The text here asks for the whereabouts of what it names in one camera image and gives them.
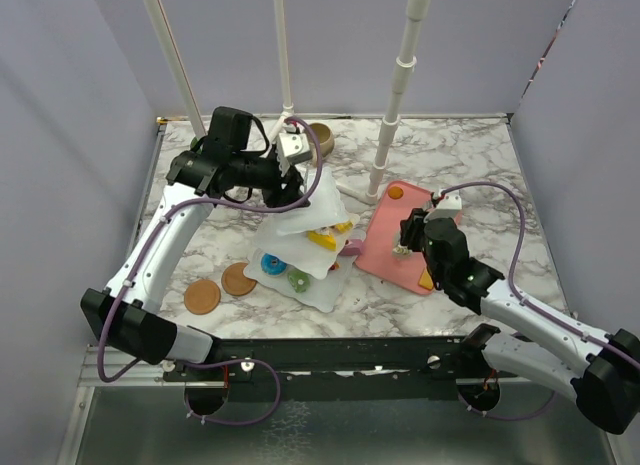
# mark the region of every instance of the pink object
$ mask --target pink object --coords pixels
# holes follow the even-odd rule
[[[389,196],[390,187],[400,187],[401,198]],[[371,217],[362,255],[356,259],[356,266],[376,277],[411,290],[420,295],[428,295],[431,290],[418,285],[426,265],[421,253],[397,259],[391,255],[393,240],[400,231],[400,220],[405,220],[413,208],[423,207],[431,198],[431,192],[403,181],[391,182]]]
[[[346,245],[338,255],[343,257],[353,257],[356,255],[362,255],[364,249],[364,242],[362,240],[354,239],[347,240]]]

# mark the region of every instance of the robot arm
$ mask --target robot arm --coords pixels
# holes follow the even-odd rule
[[[595,425],[622,433],[640,410],[640,375],[609,349],[587,339],[615,347],[634,360],[640,358],[640,341],[622,329],[610,335],[580,323],[519,287],[523,298],[517,297],[499,271],[469,255],[453,213],[438,212],[440,201],[433,202],[432,211],[413,209],[401,222],[399,247],[421,252],[435,288],[457,305],[509,325],[533,341],[493,330],[480,344],[488,365],[559,392]]]
[[[108,336],[113,347],[151,364],[163,359],[202,363],[212,353],[215,337],[164,320],[157,313],[180,257],[214,205],[194,203],[169,220],[165,217],[177,204],[205,195],[220,198],[236,186],[260,189],[271,208],[301,198],[303,179],[291,165],[311,158],[306,136],[297,136],[294,147],[278,140],[277,148],[268,144],[263,152],[246,151],[252,122],[268,142],[262,124],[253,115],[218,107],[198,148],[182,152],[173,160],[158,208],[133,252],[104,290],[88,289],[82,298],[81,308],[96,338],[101,336],[109,310],[119,297],[122,305]],[[264,152],[268,152],[266,157],[261,156]],[[134,264],[136,274],[129,279]]]

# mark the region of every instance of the round cork coaster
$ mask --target round cork coaster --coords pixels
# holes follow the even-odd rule
[[[247,265],[248,263],[243,262],[234,263],[222,274],[222,288],[229,295],[241,297],[255,288],[258,282],[244,276]]]
[[[211,280],[198,280],[184,292],[184,305],[195,315],[209,313],[220,303],[220,288]]]

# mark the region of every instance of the white pvc pipe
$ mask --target white pvc pipe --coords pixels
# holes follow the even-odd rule
[[[287,26],[284,16],[284,0],[273,0],[278,37],[278,60],[280,61],[280,85],[282,87],[282,108],[293,113],[291,98],[291,77],[289,76],[289,56],[287,54]]]
[[[344,193],[345,195],[348,195],[350,197],[355,198],[356,200],[358,200],[359,202],[362,203],[368,203],[368,204],[374,204],[378,201],[378,197],[375,197],[373,200],[369,197],[367,197],[367,194],[364,193],[361,190],[356,190],[355,188],[351,188],[348,185],[345,185],[343,183],[337,182],[336,183],[336,187],[337,189]]]
[[[391,98],[387,105],[387,111],[380,125],[380,133],[378,135],[378,150],[369,174],[369,188],[365,194],[366,203],[371,203],[378,198],[378,188],[382,182],[384,170],[387,165],[387,155],[389,147],[393,142],[400,116],[400,104],[402,96],[407,89],[409,78],[416,64],[416,49],[420,38],[420,28],[422,21],[427,16],[429,4],[431,0],[408,0],[407,3],[407,22],[404,33],[402,35],[402,44],[400,45],[400,53],[396,59],[396,65],[393,70],[393,79],[391,82]]]
[[[176,45],[175,38],[173,37],[173,33],[171,32],[169,20],[167,19],[167,14],[162,6],[162,2],[160,0],[143,1],[156,32],[156,37],[158,37],[158,41],[160,42],[160,46],[164,52],[167,64],[173,74],[173,79],[178,86],[182,100],[187,108],[187,116],[189,117],[189,121],[193,127],[193,132],[197,138],[204,137],[206,135],[206,131],[204,123],[202,122],[202,116],[198,110],[196,98],[193,94],[193,90],[191,89],[191,84],[189,83],[189,78],[187,77],[187,72],[185,71],[182,59],[180,58],[180,53],[178,52],[178,47]]]
[[[271,130],[267,132],[267,138],[269,139],[269,143],[272,143],[276,139],[276,137],[280,133],[280,130],[282,130],[282,127],[284,126],[284,121],[290,116],[291,116],[291,113],[289,113],[286,110],[280,114],[280,117],[278,117],[278,120],[276,121],[276,123],[273,124],[273,127],[271,127]]]

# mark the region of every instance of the marble surface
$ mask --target marble surface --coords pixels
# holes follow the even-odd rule
[[[336,179],[365,189],[379,120],[316,121],[328,124],[336,137],[336,150],[328,159]],[[264,123],[268,130],[273,121]],[[147,222],[158,205],[171,160],[188,147],[192,137],[188,122],[167,124],[145,212]],[[261,148],[258,138],[252,134],[251,143]],[[403,120],[389,154],[383,185],[398,179],[428,189],[471,180],[496,181],[514,189],[527,211],[527,234],[516,282],[526,292],[565,310],[503,119]],[[518,232],[515,207],[505,194],[494,189],[467,189],[461,195],[461,229],[467,234],[471,253],[506,273]],[[344,200],[348,211],[360,214],[358,228],[366,230],[374,207],[349,197]],[[259,204],[257,197],[251,202]],[[220,284],[227,266],[246,261],[261,220],[256,213],[214,210],[179,262],[167,287],[161,316],[223,338],[465,334],[485,321],[450,302],[442,292],[418,296],[381,283],[357,268],[331,313],[302,305],[259,284],[245,297],[232,297],[223,290],[220,305],[208,315],[188,312],[183,303],[187,286],[201,278]]]

